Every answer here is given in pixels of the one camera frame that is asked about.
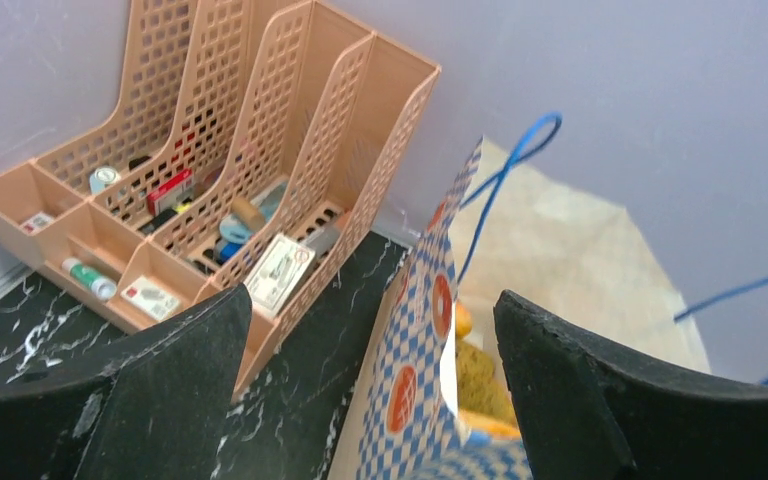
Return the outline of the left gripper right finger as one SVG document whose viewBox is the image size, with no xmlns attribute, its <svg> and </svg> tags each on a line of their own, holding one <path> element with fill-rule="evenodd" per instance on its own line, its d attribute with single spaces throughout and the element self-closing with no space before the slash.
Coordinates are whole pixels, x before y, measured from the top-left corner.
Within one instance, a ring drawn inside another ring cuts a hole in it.
<svg viewBox="0 0 768 480">
<path fill-rule="evenodd" d="M 515 292 L 498 350 L 537 479 L 768 479 L 768 386 L 690 370 Z"/>
</svg>

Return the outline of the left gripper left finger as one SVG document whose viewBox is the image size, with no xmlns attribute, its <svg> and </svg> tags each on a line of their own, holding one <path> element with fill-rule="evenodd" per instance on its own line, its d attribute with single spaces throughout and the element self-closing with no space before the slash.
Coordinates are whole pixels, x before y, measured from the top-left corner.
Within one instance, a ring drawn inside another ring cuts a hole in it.
<svg viewBox="0 0 768 480">
<path fill-rule="evenodd" d="M 207 479 L 252 320 L 243 285 L 0 384 L 0 479 Z"/>
</svg>

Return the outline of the blue checkered paper bag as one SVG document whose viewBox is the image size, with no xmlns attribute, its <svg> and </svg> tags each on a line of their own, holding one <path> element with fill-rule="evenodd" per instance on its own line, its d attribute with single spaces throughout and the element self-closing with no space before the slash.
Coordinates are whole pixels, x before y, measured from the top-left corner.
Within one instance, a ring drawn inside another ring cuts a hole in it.
<svg viewBox="0 0 768 480">
<path fill-rule="evenodd" d="M 493 314 L 505 290 L 712 375 L 695 314 L 768 286 L 768 276 L 686 304 L 624 208 L 529 165 L 561 122 L 543 116 L 511 152 L 477 143 L 382 297 L 330 478 L 537 479 L 518 421 L 458 406 L 457 339 L 491 357 L 513 404 Z M 473 316 L 464 338 L 455 335 L 456 301 Z"/>
</svg>

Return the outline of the orange fake donut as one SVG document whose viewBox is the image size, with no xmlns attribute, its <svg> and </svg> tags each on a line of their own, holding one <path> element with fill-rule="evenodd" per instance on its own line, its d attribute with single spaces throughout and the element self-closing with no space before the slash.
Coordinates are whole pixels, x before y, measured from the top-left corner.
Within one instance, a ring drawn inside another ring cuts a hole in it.
<svg viewBox="0 0 768 480">
<path fill-rule="evenodd" d="M 464 338 L 473 330 L 473 316 L 470 310 L 460 301 L 454 304 L 455 335 Z"/>
</svg>

